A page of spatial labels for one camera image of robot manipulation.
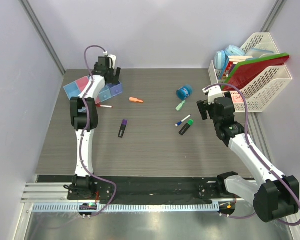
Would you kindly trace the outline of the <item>purple plastic drawer box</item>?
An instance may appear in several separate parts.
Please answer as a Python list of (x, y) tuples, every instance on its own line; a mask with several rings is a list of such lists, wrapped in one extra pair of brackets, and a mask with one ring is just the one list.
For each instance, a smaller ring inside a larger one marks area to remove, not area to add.
[(109, 88), (112, 98), (123, 93), (123, 85), (120, 81), (118, 84), (107, 83), (106, 86)]

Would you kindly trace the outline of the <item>light blue drawer box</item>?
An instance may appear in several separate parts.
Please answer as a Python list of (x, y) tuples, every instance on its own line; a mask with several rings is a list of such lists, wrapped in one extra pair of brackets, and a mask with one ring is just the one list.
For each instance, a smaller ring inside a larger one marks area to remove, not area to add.
[(101, 89), (98, 98), (101, 103), (112, 98), (111, 90), (107, 85)]
[(70, 100), (72, 97), (78, 97), (81, 94), (81, 90), (78, 87), (78, 84), (74, 81), (63, 87), (68, 99)]

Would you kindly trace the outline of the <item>blue whiteboard marker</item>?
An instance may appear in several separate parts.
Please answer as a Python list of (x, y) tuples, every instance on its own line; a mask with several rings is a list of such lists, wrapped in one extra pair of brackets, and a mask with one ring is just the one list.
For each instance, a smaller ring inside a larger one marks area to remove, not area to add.
[(176, 127), (180, 126), (184, 121), (186, 121), (187, 119), (189, 119), (191, 117), (191, 115), (189, 114), (188, 116), (186, 116), (185, 118), (183, 118), (182, 120), (180, 120), (179, 122), (177, 122), (175, 124)]

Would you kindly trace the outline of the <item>pink plastic drawer box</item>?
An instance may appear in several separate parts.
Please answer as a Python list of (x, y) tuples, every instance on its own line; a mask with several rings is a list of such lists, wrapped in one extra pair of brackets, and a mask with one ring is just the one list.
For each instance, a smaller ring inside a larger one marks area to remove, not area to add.
[(82, 78), (79, 78), (75, 81), (76, 85), (77, 85), (77, 88), (79, 90), (79, 93), (77, 96), (79, 96), (83, 91), (84, 89), (86, 88), (86, 86), (88, 85), (89, 83), (89, 77), (88, 76), (84, 76)]

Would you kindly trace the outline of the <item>red whiteboard marker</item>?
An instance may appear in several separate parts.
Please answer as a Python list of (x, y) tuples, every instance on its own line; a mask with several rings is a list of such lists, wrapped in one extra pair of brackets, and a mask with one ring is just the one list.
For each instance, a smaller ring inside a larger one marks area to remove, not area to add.
[(104, 104), (96, 104), (96, 107), (98, 107), (98, 108), (108, 108), (108, 109), (113, 108), (112, 105), (104, 105)]

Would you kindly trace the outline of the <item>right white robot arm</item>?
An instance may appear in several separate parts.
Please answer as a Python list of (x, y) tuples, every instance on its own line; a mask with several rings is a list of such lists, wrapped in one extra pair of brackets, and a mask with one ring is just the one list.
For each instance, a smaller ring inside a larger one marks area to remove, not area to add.
[(265, 223), (277, 220), (288, 226), (300, 225), (300, 184), (293, 175), (277, 169), (258, 149), (248, 133), (248, 121), (235, 121), (235, 106), (229, 92), (222, 93), (224, 83), (204, 87), (207, 100), (197, 106), (203, 120), (212, 119), (217, 137), (245, 164), (256, 183), (251, 183), (236, 172), (217, 176), (216, 193), (223, 198), (230, 194), (249, 202), (254, 213), (239, 220), (258, 216)]

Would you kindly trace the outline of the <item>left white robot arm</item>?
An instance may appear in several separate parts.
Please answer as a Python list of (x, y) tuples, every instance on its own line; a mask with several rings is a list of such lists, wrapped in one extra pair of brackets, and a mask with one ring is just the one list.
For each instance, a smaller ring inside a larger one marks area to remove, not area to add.
[(98, 57), (92, 75), (84, 90), (70, 99), (70, 119), (77, 141), (77, 160), (72, 183), (65, 185), (68, 200), (90, 200), (97, 194), (92, 164), (92, 145), (95, 129), (99, 123), (96, 99), (106, 84), (117, 84), (115, 76), (117, 57), (112, 54)]

